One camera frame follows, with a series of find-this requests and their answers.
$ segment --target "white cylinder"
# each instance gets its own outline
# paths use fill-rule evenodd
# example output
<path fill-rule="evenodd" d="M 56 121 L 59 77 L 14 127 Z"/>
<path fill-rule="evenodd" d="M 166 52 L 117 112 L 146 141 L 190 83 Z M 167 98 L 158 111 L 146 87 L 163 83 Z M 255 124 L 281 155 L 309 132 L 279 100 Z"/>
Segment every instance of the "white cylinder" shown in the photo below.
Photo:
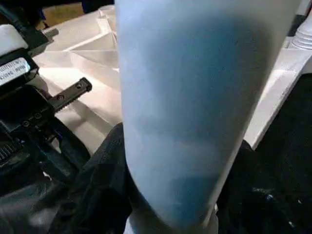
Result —
<path fill-rule="evenodd" d="M 116 1 L 135 233 L 205 230 L 298 4 Z"/>

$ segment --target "label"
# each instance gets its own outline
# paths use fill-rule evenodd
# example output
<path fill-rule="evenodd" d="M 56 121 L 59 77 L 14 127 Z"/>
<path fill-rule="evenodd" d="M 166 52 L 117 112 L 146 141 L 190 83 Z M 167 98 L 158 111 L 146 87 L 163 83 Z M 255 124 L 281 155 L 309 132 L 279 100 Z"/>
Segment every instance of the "label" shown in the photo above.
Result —
<path fill-rule="evenodd" d="M 0 85 L 3 85 L 30 71 L 30 66 L 24 58 L 15 59 L 0 66 Z"/>

